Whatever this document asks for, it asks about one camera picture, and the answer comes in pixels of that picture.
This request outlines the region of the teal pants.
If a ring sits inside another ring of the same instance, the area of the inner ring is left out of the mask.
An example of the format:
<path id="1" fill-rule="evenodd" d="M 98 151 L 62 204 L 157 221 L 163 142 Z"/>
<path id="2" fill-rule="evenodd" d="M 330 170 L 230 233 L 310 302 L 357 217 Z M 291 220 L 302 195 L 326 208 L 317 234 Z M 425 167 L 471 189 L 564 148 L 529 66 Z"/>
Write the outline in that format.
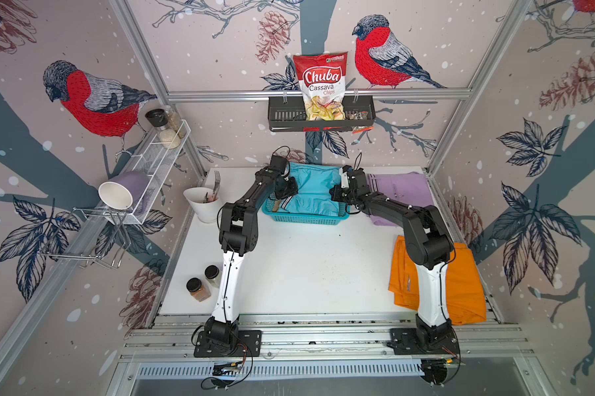
<path id="1" fill-rule="evenodd" d="M 336 217 L 340 204 L 333 201 L 330 190 L 340 185 L 340 169 L 290 163 L 289 177 L 297 183 L 297 193 L 280 201 L 277 213 Z"/>

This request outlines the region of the purple pants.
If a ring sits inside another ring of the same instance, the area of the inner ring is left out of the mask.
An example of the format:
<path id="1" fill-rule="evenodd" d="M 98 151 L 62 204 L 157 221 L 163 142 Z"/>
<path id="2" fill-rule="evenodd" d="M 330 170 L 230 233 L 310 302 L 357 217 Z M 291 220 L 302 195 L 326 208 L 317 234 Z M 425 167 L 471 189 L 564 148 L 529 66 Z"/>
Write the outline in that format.
<path id="1" fill-rule="evenodd" d="M 426 177 L 420 173 L 367 174 L 371 191 L 413 206 L 433 206 L 434 198 Z"/>

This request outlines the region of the orange pants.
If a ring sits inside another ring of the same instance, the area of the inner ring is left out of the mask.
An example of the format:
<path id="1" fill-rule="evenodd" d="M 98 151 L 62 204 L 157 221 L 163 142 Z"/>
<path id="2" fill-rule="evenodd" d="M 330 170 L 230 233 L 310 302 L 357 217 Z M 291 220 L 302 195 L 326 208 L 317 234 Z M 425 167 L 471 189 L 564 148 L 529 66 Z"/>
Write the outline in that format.
<path id="1" fill-rule="evenodd" d="M 481 323 L 486 320 L 483 286 L 472 251 L 465 244 L 456 244 L 453 261 L 447 266 L 447 311 L 454 325 Z M 417 310 L 420 302 L 416 265 L 406 252 L 403 236 L 397 238 L 388 290 L 394 294 L 394 304 Z"/>

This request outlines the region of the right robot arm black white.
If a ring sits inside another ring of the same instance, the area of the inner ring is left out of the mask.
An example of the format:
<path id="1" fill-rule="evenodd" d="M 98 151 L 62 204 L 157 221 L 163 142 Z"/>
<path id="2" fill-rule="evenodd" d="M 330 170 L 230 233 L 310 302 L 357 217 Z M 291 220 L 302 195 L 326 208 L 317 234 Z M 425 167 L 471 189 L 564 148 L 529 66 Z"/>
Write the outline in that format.
<path id="1" fill-rule="evenodd" d="M 454 244 L 436 206 L 413 206 L 371 191 L 362 168 L 346 165 L 341 182 L 330 189 L 331 199 L 354 206 L 358 211 L 386 219 L 404 231 L 406 252 L 417 267 L 419 308 L 416 337 L 425 351 L 436 348 L 451 335 L 447 310 L 447 266 Z"/>

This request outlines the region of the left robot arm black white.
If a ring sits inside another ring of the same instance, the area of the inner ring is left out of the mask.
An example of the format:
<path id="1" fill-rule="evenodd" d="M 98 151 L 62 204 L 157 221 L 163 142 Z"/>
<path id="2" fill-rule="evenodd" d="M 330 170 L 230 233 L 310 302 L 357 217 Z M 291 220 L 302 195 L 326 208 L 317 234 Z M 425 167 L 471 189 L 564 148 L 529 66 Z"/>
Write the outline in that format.
<path id="1" fill-rule="evenodd" d="M 224 204 L 219 211 L 216 219 L 223 251 L 221 284 L 216 306 L 203 326 L 206 340 L 215 348 L 231 350 L 239 343 L 241 270 L 259 239 L 260 208 L 272 194 L 283 192 L 295 195 L 297 184 L 290 178 L 290 163 L 273 158 L 268 166 L 255 173 L 254 183 L 244 196 Z"/>

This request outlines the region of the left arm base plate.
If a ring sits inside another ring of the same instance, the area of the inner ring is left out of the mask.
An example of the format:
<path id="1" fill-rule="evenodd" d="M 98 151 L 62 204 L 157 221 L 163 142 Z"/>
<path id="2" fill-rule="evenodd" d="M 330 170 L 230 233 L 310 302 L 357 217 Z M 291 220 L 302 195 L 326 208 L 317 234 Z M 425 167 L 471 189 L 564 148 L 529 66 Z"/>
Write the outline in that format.
<path id="1" fill-rule="evenodd" d="M 227 344 L 212 341 L 203 330 L 193 342 L 196 358 L 258 357 L 263 333 L 259 330 L 240 330 Z"/>

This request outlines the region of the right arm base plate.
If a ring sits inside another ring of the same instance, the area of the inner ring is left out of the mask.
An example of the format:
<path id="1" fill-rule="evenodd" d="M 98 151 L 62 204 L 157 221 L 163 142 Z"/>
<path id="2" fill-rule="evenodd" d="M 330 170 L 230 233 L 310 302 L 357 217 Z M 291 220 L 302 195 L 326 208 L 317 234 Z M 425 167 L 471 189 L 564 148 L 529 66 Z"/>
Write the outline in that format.
<path id="1" fill-rule="evenodd" d="M 460 351 L 459 344 L 453 333 L 428 346 L 420 344 L 415 328 L 391 328 L 389 335 L 390 341 L 386 345 L 394 351 L 396 356 L 456 356 Z"/>

